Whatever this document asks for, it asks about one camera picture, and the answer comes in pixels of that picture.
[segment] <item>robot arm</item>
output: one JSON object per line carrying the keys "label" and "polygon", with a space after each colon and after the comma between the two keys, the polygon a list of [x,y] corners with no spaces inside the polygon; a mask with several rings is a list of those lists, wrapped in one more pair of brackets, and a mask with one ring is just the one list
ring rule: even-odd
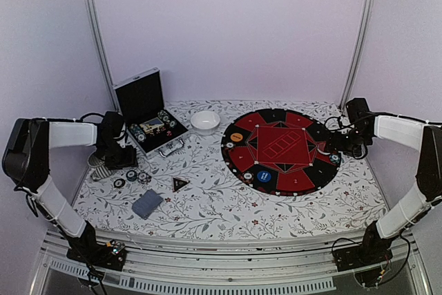
{"label": "robot arm", "polygon": [[[371,113],[367,102],[361,98],[347,103],[347,112],[350,122],[354,124],[353,128],[345,134],[332,133],[327,143],[327,152],[342,151],[354,155],[358,151],[361,155],[359,148],[364,146],[366,149],[372,144],[373,137],[391,140],[420,152],[416,181],[412,188],[388,213],[365,230],[363,242],[355,256],[362,265],[369,265],[384,260],[392,241],[404,228],[416,224],[433,206],[440,203],[442,129],[429,122]],[[343,260],[344,251],[346,249],[334,254],[338,261]]]}
{"label": "robot arm", "polygon": [[68,257],[89,265],[121,270],[125,252],[121,243],[100,245],[95,230],[59,192],[49,171],[49,150],[65,146],[92,146],[109,169],[136,166],[136,150],[125,145],[122,116],[107,112],[100,124],[75,120],[18,119],[3,155],[3,170],[25,191],[32,203],[68,240]]}

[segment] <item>white poker chip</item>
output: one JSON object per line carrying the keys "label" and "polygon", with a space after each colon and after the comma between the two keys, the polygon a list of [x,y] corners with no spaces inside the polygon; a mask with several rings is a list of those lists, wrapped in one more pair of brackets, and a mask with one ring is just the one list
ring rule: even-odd
{"label": "white poker chip", "polygon": [[146,172],[140,172],[138,174],[138,181],[140,181],[141,183],[149,182],[151,178],[152,177]]}

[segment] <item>orange poker chip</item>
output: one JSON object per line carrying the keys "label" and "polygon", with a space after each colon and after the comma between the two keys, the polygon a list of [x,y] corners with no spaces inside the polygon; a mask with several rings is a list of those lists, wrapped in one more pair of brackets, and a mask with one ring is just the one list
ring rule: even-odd
{"label": "orange poker chip", "polygon": [[230,139],[234,142],[241,142],[242,141],[242,135],[239,133],[233,133],[230,135]]}

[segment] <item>triangular dealer button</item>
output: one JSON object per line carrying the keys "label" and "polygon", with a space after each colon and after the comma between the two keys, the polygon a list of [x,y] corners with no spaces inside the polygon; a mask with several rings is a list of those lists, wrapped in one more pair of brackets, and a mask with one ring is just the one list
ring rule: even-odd
{"label": "triangular dealer button", "polygon": [[172,178],[172,179],[173,179],[173,192],[180,190],[182,187],[184,187],[186,184],[190,182],[182,178]]}

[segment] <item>blue poker chip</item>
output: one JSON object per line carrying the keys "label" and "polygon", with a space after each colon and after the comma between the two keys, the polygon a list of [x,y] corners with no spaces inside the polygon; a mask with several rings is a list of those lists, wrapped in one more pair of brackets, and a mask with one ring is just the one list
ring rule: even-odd
{"label": "blue poker chip", "polygon": [[126,178],[130,182],[134,182],[137,179],[137,177],[138,177],[137,172],[135,172],[132,169],[126,173]]}
{"label": "blue poker chip", "polygon": [[261,182],[266,183],[266,182],[270,181],[271,174],[269,172],[267,172],[267,171],[261,171],[261,172],[258,173],[257,179],[259,181],[261,181]]}

